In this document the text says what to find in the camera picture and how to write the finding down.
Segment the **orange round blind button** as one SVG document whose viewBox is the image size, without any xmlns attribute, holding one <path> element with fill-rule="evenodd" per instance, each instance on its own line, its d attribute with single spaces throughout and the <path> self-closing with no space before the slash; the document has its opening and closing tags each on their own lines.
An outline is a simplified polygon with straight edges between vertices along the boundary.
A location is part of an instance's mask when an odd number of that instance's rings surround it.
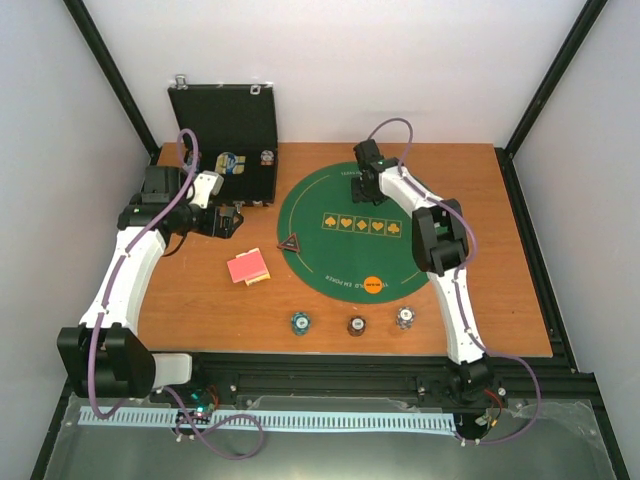
<svg viewBox="0 0 640 480">
<path fill-rule="evenodd" d="M 369 295 L 378 295 L 385 288 L 385 282 L 377 276 L 368 276 L 362 282 L 362 287 Z"/>
</svg>

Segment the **teal poker chip stack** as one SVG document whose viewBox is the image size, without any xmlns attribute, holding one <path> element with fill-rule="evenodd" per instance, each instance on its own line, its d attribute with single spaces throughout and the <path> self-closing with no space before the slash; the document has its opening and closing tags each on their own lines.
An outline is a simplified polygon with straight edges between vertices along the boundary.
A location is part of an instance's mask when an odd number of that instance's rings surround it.
<svg viewBox="0 0 640 480">
<path fill-rule="evenodd" d="M 308 333 L 311 327 L 311 318 L 305 312 L 296 312 L 291 317 L 291 328 L 296 336 Z"/>
</svg>

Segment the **purple poker chip stack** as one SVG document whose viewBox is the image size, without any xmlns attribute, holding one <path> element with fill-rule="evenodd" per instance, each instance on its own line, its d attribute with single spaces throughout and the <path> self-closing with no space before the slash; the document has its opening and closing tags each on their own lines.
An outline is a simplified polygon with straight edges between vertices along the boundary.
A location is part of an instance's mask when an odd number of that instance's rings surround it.
<svg viewBox="0 0 640 480">
<path fill-rule="evenodd" d="M 412 327 L 415 320 L 415 312 L 412 308 L 408 306 L 401 307 L 397 311 L 396 315 L 396 325 L 401 330 L 407 330 Z"/>
</svg>

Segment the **brown poker chip stack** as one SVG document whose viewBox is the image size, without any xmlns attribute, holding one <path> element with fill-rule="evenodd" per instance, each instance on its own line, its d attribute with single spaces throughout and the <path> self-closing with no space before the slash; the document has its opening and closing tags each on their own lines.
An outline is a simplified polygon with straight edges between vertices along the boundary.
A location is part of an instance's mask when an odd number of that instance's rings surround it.
<svg viewBox="0 0 640 480">
<path fill-rule="evenodd" d="M 366 330 L 366 320 L 362 317 L 352 317 L 347 324 L 347 331 L 350 336 L 359 337 Z"/>
</svg>

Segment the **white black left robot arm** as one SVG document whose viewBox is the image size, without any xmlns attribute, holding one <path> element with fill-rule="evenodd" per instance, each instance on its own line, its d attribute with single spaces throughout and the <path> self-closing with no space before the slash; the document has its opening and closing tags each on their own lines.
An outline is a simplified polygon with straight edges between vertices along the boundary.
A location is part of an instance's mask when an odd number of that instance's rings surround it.
<svg viewBox="0 0 640 480">
<path fill-rule="evenodd" d="M 138 337 L 141 306 L 153 271 L 174 236 L 227 239 L 242 224 L 232 207 L 213 198 L 223 177 L 212 171 L 150 166 L 140 192 L 117 220 L 116 245 L 102 284 L 78 326 L 63 328 L 57 348 L 74 393 L 100 398 L 145 398 L 172 386 L 186 402 L 201 400 L 208 378 L 191 355 L 152 353 Z"/>
</svg>

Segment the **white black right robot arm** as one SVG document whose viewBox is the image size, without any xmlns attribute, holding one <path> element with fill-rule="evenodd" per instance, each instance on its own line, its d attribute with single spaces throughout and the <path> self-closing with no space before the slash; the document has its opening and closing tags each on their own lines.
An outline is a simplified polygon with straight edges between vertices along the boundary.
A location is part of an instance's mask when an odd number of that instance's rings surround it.
<svg viewBox="0 0 640 480">
<path fill-rule="evenodd" d="M 469 406 L 489 387 L 492 372 L 472 309 L 467 264 L 476 243 L 459 202 L 443 199 L 417 180 L 397 158 L 385 158 L 373 139 L 354 147 L 360 176 L 352 200 L 378 205 L 394 201 L 411 220 L 412 257 L 436 291 L 447 339 L 451 400 Z"/>
</svg>

